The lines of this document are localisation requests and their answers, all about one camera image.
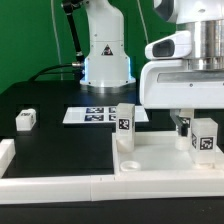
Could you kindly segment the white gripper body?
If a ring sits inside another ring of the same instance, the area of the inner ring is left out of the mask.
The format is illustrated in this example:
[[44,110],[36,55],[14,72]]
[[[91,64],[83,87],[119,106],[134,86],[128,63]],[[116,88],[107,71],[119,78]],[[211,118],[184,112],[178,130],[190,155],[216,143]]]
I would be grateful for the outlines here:
[[224,109],[224,71],[192,71],[183,60],[148,62],[141,71],[146,109]]

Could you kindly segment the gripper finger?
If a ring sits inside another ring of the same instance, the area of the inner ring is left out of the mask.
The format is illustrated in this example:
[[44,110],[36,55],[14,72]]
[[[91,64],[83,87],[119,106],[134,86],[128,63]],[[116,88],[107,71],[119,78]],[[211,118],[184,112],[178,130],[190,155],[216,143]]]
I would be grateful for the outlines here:
[[170,117],[177,126],[177,132],[179,136],[186,137],[188,135],[188,124],[185,123],[182,118],[179,116],[179,109],[171,109]]

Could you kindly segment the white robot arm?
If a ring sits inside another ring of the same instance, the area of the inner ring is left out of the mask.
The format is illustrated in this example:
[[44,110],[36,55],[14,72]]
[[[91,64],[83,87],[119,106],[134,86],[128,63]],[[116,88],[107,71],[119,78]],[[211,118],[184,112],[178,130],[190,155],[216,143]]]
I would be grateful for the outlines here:
[[[83,87],[115,91],[135,82],[124,51],[122,13],[108,0],[86,0],[90,53]],[[224,0],[153,0],[156,13],[176,25],[145,47],[139,97],[146,109],[224,109]]]

